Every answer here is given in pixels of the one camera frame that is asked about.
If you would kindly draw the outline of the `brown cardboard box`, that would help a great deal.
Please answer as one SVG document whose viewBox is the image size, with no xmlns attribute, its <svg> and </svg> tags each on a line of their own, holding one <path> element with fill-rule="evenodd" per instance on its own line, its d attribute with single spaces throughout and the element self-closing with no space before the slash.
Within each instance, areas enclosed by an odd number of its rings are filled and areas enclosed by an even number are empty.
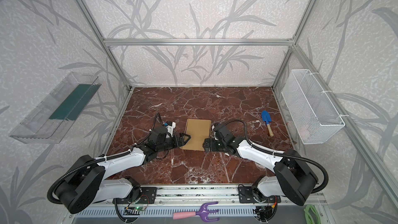
<svg viewBox="0 0 398 224">
<path fill-rule="evenodd" d="M 205 119 L 188 119 L 185 134 L 191 138 L 181 146 L 183 150 L 204 151 L 203 143 L 210 137 L 211 121 Z"/>
</svg>

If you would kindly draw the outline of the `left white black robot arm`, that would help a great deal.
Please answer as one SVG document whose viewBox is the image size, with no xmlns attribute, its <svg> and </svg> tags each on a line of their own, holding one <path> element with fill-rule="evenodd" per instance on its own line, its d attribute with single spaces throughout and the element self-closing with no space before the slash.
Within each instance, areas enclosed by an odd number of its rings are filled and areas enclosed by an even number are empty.
<svg viewBox="0 0 398 224">
<path fill-rule="evenodd" d="M 140 184 L 131 177 L 110 179 L 124 170 L 140 167 L 158 158 L 158 154 L 186 145 L 191 136 L 175 134 L 176 123 L 167 121 L 152 127 L 149 134 L 127 151 L 92 158 L 81 156 L 57 179 L 47 192 L 47 199 L 64 205 L 71 214 L 83 211 L 92 203 L 109 199 L 140 198 Z"/>
</svg>

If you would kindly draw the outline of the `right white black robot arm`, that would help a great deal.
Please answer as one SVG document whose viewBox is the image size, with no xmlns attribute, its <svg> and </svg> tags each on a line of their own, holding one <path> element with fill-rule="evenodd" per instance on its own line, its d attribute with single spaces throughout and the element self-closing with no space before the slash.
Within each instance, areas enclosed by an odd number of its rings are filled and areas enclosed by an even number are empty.
<svg viewBox="0 0 398 224">
<path fill-rule="evenodd" d="M 206 138 L 205 152 L 223 152 L 253 161 L 274 173 L 259 177 L 252 185 L 254 199 L 265 202 L 269 197 L 284 196 L 296 205 L 303 206 L 311 194 L 322 191 L 329 182 L 326 169 L 318 162 L 302 157 L 294 150 L 273 150 L 248 138 L 247 127 L 243 136 L 235 136 L 228 128 L 231 121 L 216 123 L 214 138 Z"/>
</svg>

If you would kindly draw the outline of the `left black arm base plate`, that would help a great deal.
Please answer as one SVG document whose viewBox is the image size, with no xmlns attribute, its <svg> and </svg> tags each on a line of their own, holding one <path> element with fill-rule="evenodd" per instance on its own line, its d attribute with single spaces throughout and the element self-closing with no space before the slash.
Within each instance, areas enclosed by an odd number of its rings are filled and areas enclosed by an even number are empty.
<svg viewBox="0 0 398 224">
<path fill-rule="evenodd" d="M 157 187 L 134 187 L 126 197 L 128 203 L 154 204 Z"/>
</svg>

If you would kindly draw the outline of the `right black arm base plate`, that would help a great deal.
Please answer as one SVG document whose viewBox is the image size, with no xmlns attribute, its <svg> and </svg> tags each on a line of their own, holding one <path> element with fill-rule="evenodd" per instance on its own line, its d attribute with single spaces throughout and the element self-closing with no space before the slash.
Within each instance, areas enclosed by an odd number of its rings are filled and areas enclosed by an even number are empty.
<svg viewBox="0 0 398 224">
<path fill-rule="evenodd" d="M 238 198 L 240 203 L 259 203 L 259 204 L 274 204 L 280 203 L 280 196 L 265 197 L 258 190 L 253 190 L 251 186 L 238 185 Z"/>
</svg>

